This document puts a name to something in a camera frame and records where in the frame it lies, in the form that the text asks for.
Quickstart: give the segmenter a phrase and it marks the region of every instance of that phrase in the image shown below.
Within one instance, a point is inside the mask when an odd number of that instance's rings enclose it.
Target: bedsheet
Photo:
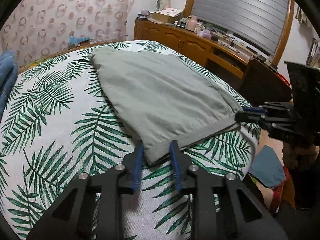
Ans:
[[[249,106],[220,78],[158,42],[105,46],[175,54],[221,85],[241,106]],[[0,124],[0,211],[22,239],[77,174],[103,173],[134,150],[89,60],[94,48],[57,56],[23,72],[9,96]],[[243,179],[259,136],[258,126],[242,123],[239,131],[208,138],[184,152],[208,172],[234,172]],[[174,189],[169,161],[152,168],[144,165],[140,191],[122,199],[126,240],[190,236],[192,198]]]

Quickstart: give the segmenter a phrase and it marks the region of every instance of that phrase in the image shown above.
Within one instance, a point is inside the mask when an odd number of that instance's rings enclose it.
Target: silver bolt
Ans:
[[[227,173],[226,174],[226,178],[227,180],[235,180],[236,179],[236,175],[233,173]]]
[[[82,172],[82,173],[79,174],[78,178],[79,178],[79,179],[86,179],[88,176],[89,176],[88,173]]]
[[[191,164],[191,165],[189,166],[189,170],[191,170],[191,171],[197,171],[197,170],[199,170],[199,167],[198,167],[197,165],[195,165],[195,164]]]
[[[117,164],[115,168],[117,171],[123,171],[125,169],[125,166],[123,164]]]

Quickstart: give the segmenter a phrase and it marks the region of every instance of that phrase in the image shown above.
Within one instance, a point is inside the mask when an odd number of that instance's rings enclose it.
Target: pink thermos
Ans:
[[[189,31],[194,31],[196,26],[197,26],[197,17],[194,15],[190,15],[189,17],[191,17],[190,20],[188,20],[187,24],[186,24],[186,29]]]

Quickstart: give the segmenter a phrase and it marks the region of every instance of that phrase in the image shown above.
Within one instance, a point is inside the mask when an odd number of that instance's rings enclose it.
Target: window blind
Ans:
[[[287,6],[288,0],[195,0],[191,14],[237,33],[273,54]]]

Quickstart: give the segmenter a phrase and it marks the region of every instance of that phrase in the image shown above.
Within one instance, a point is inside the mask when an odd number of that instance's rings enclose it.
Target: cabinet door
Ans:
[[[199,65],[204,66],[205,62],[207,61],[210,49],[210,44],[187,35],[185,40],[182,41],[181,54],[192,59]]]
[[[136,20],[135,25],[134,25],[133,39],[134,40],[143,40],[143,33],[144,32],[145,32],[144,22]]]
[[[162,26],[156,23],[146,22],[144,40],[162,43]]]
[[[182,41],[185,40],[186,35],[169,28],[164,28],[163,31],[163,45],[180,52]]]

